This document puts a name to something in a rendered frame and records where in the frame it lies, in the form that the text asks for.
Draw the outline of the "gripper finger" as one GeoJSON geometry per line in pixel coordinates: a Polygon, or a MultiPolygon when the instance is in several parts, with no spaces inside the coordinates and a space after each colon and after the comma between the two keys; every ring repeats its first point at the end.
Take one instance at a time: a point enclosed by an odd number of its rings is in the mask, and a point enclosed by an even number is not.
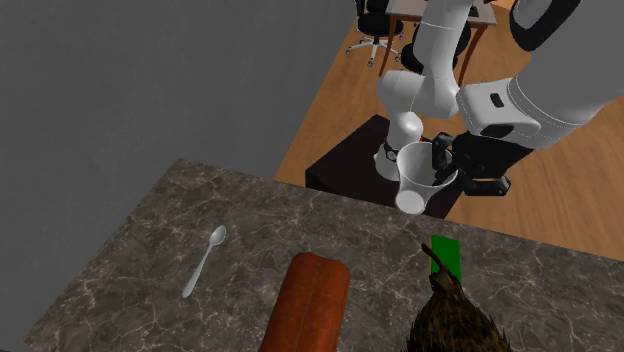
{"type": "Polygon", "coordinates": [[[432,168],[435,171],[433,186],[439,186],[451,176],[457,167],[452,164],[447,156],[447,148],[452,144],[454,136],[440,132],[432,140],[432,168]]]}
{"type": "Polygon", "coordinates": [[[512,183],[506,176],[494,179],[475,179],[462,174],[460,185],[467,196],[505,196],[512,183]]]}

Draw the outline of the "brown bird figure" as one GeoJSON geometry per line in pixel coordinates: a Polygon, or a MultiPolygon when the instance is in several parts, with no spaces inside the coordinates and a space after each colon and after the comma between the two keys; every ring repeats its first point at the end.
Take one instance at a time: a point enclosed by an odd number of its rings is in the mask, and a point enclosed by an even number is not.
{"type": "Polygon", "coordinates": [[[421,249],[439,267],[429,275],[432,296],[411,325],[400,352],[514,352],[499,331],[465,295],[459,279],[426,244],[421,249]]]}

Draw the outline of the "black office chair white base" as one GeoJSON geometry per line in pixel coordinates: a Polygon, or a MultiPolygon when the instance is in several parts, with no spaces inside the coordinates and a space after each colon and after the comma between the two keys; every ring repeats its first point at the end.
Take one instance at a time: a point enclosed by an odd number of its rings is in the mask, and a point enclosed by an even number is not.
{"type": "Polygon", "coordinates": [[[363,33],[357,45],[346,49],[346,54],[350,55],[353,50],[371,46],[371,55],[367,63],[372,67],[375,60],[376,51],[379,47],[389,48],[388,39],[399,36],[404,39],[403,22],[396,20],[394,32],[390,32],[390,16],[386,14],[389,0],[355,0],[356,4],[356,32],[363,33]]]}

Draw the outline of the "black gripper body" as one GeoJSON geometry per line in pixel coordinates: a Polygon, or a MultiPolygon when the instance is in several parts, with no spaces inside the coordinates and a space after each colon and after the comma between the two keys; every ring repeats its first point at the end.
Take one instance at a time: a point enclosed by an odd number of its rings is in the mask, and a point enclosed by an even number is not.
{"type": "Polygon", "coordinates": [[[461,179],[502,179],[507,170],[533,149],[465,132],[452,142],[452,164],[461,179]]]}

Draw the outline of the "brown wooden desk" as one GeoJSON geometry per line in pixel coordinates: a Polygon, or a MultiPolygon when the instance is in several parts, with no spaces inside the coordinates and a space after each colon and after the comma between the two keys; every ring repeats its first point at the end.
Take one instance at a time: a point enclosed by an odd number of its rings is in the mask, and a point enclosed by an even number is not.
{"type": "MultiPolygon", "coordinates": [[[[386,7],[386,15],[390,16],[389,29],[393,31],[395,29],[395,23],[397,20],[419,22],[424,14],[428,0],[389,0],[386,7]]],[[[474,0],[473,5],[476,7],[478,15],[468,16],[467,23],[471,29],[475,29],[476,32],[471,38],[469,45],[466,49],[464,59],[462,62],[461,71],[459,74],[458,85],[462,86],[466,69],[468,67],[470,58],[479,42],[481,36],[484,34],[489,26],[496,25],[496,17],[493,12],[490,3],[493,0],[474,0]]]]}

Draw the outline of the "brown bread loaf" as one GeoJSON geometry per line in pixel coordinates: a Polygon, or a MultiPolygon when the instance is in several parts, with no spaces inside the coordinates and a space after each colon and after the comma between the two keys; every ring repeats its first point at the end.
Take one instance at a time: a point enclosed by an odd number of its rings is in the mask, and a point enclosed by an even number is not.
{"type": "Polygon", "coordinates": [[[350,271],[311,252],[288,267],[258,352],[336,352],[350,271]]]}

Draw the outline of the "white plastic spoon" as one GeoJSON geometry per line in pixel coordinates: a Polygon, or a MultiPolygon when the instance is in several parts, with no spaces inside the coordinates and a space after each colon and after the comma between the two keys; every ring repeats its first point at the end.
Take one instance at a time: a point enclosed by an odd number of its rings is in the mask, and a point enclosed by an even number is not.
{"type": "Polygon", "coordinates": [[[182,298],[186,299],[186,298],[188,298],[192,294],[192,292],[193,292],[193,290],[194,290],[194,288],[196,286],[196,283],[197,283],[197,281],[198,281],[198,279],[199,279],[199,277],[201,275],[201,272],[203,270],[203,267],[205,265],[207,257],[209,256],[211,250],[215,246],[220,245],[224,241],[224,239],[226,237],[226,234],[227,234],[227,229],[226,229],[226,227],[224,225],[218,226],[211,233],[211,235],[209,237],[209,240],[208,240],[208,247],[207,247],[207,249],[206,249],[206,251],[205,251],[201,261],[199,262],[199,264],[195,268],[194,272],[192,273],[191,277],[189,278],[187,284],[185,285],[185,287],[184,287],[184,289],[182,291],[182,295],[181,295],[182,298]]]}

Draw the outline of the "white cup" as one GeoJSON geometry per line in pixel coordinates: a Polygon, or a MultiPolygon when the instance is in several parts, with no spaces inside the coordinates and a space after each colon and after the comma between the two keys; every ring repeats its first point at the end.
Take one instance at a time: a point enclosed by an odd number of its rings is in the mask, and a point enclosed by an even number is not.
{"type": "Polygon", "coordinates": [[[430,198],[457,178],[455,170],[438,181],[432,159],[431,142],[414,142],[400,149],[396,159],[400,181],[395,205],[402,212],[422,214],[430,198]]]}

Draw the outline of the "green flat block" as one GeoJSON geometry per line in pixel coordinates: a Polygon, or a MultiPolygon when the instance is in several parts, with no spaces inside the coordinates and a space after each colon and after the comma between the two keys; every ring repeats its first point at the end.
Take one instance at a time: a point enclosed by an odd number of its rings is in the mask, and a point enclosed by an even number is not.
{"type": "Polygon", "coordinates": [[[445,264],[450,272],[462,283],[460,243],[458,240],[439,235],[432,235],[429,247],[445,264]]]}

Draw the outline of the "dark robot stand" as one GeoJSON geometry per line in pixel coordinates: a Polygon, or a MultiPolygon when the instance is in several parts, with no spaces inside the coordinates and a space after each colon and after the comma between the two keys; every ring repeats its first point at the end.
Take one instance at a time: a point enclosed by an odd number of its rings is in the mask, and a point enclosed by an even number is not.
{"type": "Polygon", "coordinates": [[[394,208],[399,183],[382,177],[374,160],[389,125],[387,118],[373,115],[306,169],[305,186],[394,208]]]}

